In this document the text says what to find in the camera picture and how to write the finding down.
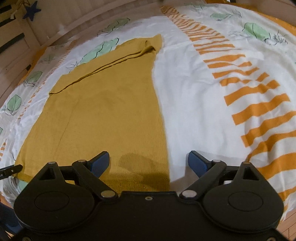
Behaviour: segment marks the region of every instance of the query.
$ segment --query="ribbed knit texture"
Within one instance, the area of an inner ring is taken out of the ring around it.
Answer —
[[[152,82],[161,36],[133,39],[63,75],[26,138],[16,164],[30,181],[49,161],[60,166],[106,150],[101,176],[121,192],[167,191],[168,154]]]

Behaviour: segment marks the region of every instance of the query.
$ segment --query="mattress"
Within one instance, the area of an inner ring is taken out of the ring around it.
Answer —
[[[62,75],[130,39],[157,34],[163,46],[152,79],[165,127],[170,189],[180,192],[197,179],[187,164],[191,150],[233,166],[246,160],[278,192],[284,217],[296,207],[296,37],[235,5],[154,5],[48,47],[0,110],[0,168],[14,164]],[[15,177],[0,183],[12,204],[26,185]]]

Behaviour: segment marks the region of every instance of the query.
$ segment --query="star ornament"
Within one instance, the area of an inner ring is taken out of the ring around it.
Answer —
[[[41,9],[37,8],[37,1],[34,2],[31,6],[25,6],[27,13],[23,16],[23,19],[29,17],[31,21],[34,20],[34,15],[37,12],[40,12]]]

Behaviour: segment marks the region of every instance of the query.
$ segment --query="orange fabric edge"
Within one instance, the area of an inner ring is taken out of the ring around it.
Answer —
[[[296,27],[275,17],[266,15],[264,13],[261,13],[258,11],[258,9],[256,7],[253,6],[249,6],[249,5],[245,5],[245,4],[239,4],[239,3],[231,3],[231,2],[227,2],[226,0],[206,0],[207,3],[222,3],[222,4],[230,4],[230,5],[235,5],[238,7],[242,7],[245,9],[249,9],[252,11],[255,11],[256,13],[260,14],[261,16],[268,18],[269,20],[275,22],[276,24],[280,25],[281,27],[283,27],[284,29],[288,30],[291,34],[293,34],[294,36],[296,36]]]
[[[45,50],[47,49],[47,47],[44,47],[42,49],[40,49],[34,56],[33,58],[33,62],[31,64],[30,69],[28,70],[28,72],[24,75],[23,78],[21,78],[21,80],[19,81],[19,83],[17,84],[18,86],[28,77],[29,73],[32,71],[32,69],[36,66],[36,64],[38,63],[39,59],[41,58],[41,56],[45,53]]]

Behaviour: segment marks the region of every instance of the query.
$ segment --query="metal bolt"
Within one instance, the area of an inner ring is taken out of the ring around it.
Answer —
[[[186,198],[195,197],[197,195],[196,191],[193,190],[185,190],[182,192],[182,195]]]
[[[22,241],[32,241],[29,237],[23,237]]]
[[[145,197],[145,200],[147,200],[147,201],[151,201],[152,199],[153,199],[153,197],[150,197],[150,196]]]
[[[114,197],[116,193],[112,190],[105,190],[101,192],[101,196],[104,198],[111,198]]]

